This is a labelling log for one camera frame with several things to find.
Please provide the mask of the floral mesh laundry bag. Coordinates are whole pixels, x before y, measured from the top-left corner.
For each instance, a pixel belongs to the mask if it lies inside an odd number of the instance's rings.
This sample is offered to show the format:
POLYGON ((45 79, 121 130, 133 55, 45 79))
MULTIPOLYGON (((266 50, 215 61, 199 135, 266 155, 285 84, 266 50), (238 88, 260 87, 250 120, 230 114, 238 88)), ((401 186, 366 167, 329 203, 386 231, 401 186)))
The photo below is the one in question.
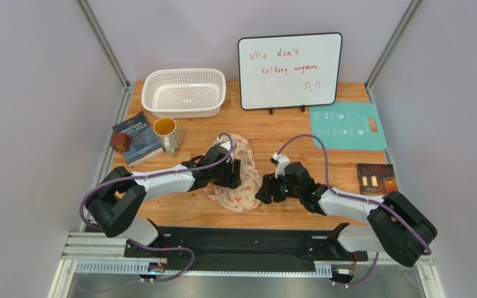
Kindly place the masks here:
POLYGON ((209 184, 203 193, 222 208, 233 213, 247 213, 260 206, 261 201, 255 198, 260 190, 262 177, 255 163, 253 148, 243 136, 232 133, 235 148, 233 155, 240 160, 240 186, 232 189, 209 184))

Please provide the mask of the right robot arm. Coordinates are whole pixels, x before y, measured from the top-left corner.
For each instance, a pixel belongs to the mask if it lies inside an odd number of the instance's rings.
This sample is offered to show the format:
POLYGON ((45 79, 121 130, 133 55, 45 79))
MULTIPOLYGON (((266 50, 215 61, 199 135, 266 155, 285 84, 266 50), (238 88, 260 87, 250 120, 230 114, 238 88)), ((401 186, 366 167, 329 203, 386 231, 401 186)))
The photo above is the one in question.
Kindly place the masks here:
POLYGON ((365 196, 341 191, 315 182, 300 162, 264 175, 255 197, 265 204, 294 198, 313 214, 361 222, 361 225, 341 223, 332 230, 329 240, 346 252, 386 253, 406 267, 431 254, 429 245, 438 234, 435 226, 400 192, 365 196))

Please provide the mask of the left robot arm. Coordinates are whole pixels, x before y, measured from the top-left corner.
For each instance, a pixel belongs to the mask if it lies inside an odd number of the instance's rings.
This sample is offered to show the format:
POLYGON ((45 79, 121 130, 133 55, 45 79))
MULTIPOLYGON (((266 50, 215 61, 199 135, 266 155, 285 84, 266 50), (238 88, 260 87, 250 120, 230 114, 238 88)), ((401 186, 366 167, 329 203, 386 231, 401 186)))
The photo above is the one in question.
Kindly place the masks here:
POLYGON ((189 161, 160 171, 136 173, 120 166, 85 195, 81 210, 95 220, 94 228, 106 237, 123 236, 139 245, 149 246, 159 236, 151 220, 137 213, 141 205, 161 196, 191 192, 216 186, 240 185, 240 160, 233 157, 232 142, 218 143, 189 161))

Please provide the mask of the floral cream mug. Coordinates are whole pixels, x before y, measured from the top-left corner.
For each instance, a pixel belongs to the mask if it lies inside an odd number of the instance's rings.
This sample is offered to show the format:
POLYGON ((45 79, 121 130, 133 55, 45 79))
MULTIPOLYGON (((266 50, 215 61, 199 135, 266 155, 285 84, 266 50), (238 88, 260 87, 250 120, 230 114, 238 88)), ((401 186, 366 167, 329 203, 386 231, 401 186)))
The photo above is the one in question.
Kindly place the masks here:
POLYGON ((153 131, 169 155, 174 155, 182 145, 178 124, 170 117, 157 119, 153 124, 153 131))

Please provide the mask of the blue paperback book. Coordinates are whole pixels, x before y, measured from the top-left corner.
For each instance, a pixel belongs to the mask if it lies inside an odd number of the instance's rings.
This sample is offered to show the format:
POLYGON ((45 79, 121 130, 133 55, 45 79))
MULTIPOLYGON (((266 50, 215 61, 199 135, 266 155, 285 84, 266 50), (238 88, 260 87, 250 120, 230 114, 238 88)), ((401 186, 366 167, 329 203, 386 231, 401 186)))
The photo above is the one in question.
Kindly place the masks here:
POLYGON ((126 163, 134 167, 164 152, 144 112, 112 127, 114 133, 126 133, 130 146, 123 152, 126 163))

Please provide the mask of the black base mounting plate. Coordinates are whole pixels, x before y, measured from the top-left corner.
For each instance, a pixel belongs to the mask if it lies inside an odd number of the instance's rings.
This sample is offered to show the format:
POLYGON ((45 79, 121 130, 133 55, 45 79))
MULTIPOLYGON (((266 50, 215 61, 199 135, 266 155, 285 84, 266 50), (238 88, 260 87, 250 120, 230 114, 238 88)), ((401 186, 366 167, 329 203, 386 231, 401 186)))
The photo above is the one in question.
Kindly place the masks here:
POLYGON ((335 247, 328 230, 160 227, 155 248, 194 251, 192 271, 311 272, 315 261, 368 261, 367 253, 335 247))

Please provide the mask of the teal folding board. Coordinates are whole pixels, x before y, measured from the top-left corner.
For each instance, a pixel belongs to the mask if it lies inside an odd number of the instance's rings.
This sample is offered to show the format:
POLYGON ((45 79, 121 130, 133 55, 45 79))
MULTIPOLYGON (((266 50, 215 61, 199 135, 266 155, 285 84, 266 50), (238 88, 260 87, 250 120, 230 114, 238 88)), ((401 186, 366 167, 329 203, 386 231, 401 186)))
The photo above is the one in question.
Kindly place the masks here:
POLYGON ((376 106, 335 102, 309 108, 311 132, 326 149, 383 151, 387 147, 376 106))

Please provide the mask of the dark hardcover book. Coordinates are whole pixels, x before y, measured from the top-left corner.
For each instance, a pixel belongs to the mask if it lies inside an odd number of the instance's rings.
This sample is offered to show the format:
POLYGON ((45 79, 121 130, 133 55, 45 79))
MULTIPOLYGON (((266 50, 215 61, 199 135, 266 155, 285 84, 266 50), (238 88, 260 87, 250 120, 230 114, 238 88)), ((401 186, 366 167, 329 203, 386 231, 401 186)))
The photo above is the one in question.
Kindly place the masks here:
POLYGON ((360 193, 367 196, 386 196, 398 191, 392 164, 357 164, 360 193))

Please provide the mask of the small red-brown cube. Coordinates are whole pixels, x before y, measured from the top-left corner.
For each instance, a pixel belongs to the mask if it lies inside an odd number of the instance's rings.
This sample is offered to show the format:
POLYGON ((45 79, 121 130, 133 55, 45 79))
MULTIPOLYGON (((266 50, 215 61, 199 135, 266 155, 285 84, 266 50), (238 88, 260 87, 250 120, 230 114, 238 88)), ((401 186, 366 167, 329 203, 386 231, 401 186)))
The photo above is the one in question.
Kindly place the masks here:
POLYGON ((125 132, 114 132, 111 135, 111 139, 109 142, 109 146, 115 152, 128 152, 130 150, 130 146, 132 143, 132 139, 128 136, 125 132))

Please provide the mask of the white plastic perforated basket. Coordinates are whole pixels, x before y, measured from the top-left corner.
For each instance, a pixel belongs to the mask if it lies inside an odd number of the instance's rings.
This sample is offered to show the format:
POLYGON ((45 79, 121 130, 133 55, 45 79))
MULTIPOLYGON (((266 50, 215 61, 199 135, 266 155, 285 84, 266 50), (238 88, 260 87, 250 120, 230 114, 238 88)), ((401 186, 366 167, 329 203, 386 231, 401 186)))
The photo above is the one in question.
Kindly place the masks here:
POLYGON ((154 71, 142 89, 141 105, 155 117, 214 117, 225 101, 226 79, 214 68, 154 71))

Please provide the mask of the white dry-erase board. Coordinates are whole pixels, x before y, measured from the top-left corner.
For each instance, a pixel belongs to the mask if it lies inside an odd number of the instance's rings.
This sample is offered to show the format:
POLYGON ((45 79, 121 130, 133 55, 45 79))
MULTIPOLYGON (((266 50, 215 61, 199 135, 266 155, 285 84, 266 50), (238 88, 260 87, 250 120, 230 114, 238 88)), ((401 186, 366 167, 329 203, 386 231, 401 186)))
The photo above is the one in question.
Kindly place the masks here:
POLYGON ((339 32, 241 38, 237 47, 242 109, 333 104, 342 44, 339 32))

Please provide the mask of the aluminium frame rail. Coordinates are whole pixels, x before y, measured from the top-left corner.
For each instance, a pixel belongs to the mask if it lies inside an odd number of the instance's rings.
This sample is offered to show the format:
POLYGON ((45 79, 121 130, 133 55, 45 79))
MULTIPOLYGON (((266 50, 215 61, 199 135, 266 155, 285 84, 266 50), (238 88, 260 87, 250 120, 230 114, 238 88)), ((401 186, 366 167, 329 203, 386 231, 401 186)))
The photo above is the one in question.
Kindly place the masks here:
POLYGON ((151 250, 73 232, 62 257, 76 260, 79 273, 329 278, 335 268, 371 264, 375 253, 343 252, 326 230, 165 227, 151 250))

